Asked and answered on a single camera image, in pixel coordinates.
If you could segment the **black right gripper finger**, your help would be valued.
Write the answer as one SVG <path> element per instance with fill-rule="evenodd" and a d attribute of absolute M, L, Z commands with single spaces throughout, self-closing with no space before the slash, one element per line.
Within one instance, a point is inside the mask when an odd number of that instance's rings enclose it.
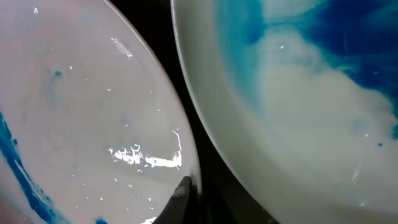
<path fill-rule="evenodd" d="M 153 224 L 198 224 L 198 190 L 190 176 L 185 176 Z"/>

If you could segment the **white plate blue blot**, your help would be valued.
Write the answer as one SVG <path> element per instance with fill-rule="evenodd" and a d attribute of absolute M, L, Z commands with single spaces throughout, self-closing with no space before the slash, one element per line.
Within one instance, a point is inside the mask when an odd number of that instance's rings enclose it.
<path fill-rule="evenodd" d="M 397 0 L 172 1 L 212 143 L 279 223 L 397 222 Z"/>

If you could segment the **white plate blue smear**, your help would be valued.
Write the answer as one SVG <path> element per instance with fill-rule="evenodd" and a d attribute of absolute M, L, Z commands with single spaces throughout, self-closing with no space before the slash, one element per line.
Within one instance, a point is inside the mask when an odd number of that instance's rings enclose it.
<path fill-rule="evenodd" d="M 185 176 L 182 104 L 114 4 L 1 2 L 2 223 L 153 223 Z"/>

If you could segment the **dark brown serving tray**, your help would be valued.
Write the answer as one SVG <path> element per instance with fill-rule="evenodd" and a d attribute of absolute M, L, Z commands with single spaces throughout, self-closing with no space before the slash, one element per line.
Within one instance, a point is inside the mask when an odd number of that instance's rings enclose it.
<path fill-rule="evenodd" d="M 172 82 L 192 129 L 201 170 L 199 223 L 275 223 L 228 169 L 209 139 L 185 83 L 169 0 L 111 0 L 136 28 Z"/>

